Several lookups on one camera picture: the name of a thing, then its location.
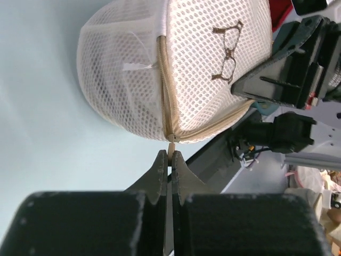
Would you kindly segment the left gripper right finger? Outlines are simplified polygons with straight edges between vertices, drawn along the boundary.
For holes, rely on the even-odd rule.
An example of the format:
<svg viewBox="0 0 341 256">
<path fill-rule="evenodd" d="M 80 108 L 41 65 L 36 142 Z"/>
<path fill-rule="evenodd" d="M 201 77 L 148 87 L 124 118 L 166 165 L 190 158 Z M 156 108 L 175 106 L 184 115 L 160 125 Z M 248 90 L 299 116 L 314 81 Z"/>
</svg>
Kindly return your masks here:
<svg viewBox="0 0 341 256">
<path fill-rule="evenodd" d="M 331 255 L 312 207 L 293 194 L 215 194 L 172 158 L 175 255 Z"/>
</svg>

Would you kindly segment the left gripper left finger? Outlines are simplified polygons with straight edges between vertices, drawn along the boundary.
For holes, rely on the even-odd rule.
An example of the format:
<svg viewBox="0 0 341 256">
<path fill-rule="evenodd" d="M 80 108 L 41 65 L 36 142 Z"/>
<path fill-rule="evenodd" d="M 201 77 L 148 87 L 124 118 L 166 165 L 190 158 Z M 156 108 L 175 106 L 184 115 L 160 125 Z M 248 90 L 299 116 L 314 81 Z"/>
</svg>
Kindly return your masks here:
<svg viewBox="0 0 341 256">
<path fill-rule="evenodd" d="M 168 159 L 125 191 L 39 191 L 19 206 L 1 255 L 164 255 Z"/>
</svg>

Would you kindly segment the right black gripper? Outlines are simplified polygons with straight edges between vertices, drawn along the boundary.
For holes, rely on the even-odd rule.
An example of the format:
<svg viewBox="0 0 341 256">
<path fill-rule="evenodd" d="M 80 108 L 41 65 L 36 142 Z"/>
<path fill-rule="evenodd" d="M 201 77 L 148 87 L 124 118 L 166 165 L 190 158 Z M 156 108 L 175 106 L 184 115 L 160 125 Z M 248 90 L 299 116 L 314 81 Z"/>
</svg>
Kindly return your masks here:
<svg viewBox="0 0 341 256">
<path fill-rule="evenodd" d="M 309 39 L 317 49 L 299 49 Z M 231 93 L 305 109 L 340 102 L 340 23 L 315 15 L 283 24 L 271 58 L 238 79 Z"/>
</svg>

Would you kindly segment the white mesh laundry bag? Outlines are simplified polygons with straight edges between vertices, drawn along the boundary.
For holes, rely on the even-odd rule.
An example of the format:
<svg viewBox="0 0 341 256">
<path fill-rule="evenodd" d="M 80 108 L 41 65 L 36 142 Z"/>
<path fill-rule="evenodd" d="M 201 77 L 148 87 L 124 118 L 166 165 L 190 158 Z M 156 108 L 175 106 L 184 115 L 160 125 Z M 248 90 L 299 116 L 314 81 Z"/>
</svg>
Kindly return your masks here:
<svg viewBox="0 0 341 256">
<path fill-rule="evenodd" d="M 81 28 L 77 72 L 99 115 L 172 153 L 245 115 L 231 87 L 271 52 L 268 1 L 113 1 Z"/>
</svg>

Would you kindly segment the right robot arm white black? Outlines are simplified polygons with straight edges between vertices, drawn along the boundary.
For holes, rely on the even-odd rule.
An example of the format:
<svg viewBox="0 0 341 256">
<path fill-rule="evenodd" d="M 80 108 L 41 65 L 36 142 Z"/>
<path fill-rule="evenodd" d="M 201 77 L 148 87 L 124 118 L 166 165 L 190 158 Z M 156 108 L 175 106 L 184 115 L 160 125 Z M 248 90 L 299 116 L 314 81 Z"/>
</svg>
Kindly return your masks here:
<svg viewBox="0 0 341 256">
<path fill-rule="evenodd" d="M 234 95 L 305 110 L 320 101 L 340 100 L 340 24 L 321 15 L 284 24 L 272 55 L 231 87 Z M 245 158 L 263 151 L 298 153 L 314 144 L 316 121 L 294 111 L 273 122 L 246 124 L 239 140 Z"/>
</svg>

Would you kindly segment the red bra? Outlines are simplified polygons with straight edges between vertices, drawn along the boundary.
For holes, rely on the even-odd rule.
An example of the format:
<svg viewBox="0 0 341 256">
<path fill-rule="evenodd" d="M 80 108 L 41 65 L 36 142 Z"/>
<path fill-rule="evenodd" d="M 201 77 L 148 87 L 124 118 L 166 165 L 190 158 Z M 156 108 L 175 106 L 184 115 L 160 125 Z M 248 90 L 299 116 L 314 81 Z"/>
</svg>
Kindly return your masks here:
<svg viewBox="0 0 341 256">
<path fill-rule="evenodd" d="M 272 31 L 276 31 L 294 9 L 291 0 L 269 0 Z"/>
</svg>

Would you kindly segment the teal transparent plastic basin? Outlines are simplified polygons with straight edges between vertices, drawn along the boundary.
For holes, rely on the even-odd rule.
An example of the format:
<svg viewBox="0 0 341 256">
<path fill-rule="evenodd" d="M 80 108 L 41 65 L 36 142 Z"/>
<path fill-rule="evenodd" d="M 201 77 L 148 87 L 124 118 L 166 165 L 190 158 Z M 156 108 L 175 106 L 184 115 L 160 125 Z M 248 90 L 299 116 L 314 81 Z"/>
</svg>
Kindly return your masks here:
<svg viewBox="0 0 341 256">
<path fill-rule="evenodd" d="M 270 116 L 279 108 L 279 105 L 270 102 L 255 101 L 251 107 L 257 109 L 263 116 Z"/>
</svg>

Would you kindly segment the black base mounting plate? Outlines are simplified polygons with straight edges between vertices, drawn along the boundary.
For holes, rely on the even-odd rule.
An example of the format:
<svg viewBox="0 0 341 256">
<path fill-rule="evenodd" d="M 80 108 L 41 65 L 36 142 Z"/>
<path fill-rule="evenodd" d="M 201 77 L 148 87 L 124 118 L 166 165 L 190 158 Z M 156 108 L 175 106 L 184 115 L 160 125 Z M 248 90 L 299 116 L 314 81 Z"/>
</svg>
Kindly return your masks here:
<svg viewBox="0 0 341 256">
<path fill-rule="evenodd" d="M 191 156 L 186 161 L 188 168 L 212 191 L 221 193 L 240 170 L 240 155 L 250 147 L 242 135 L 244 126 L 259 123 L 261 119 L 257 110 L 249 111 L 237 124 Z"/>
</svg>

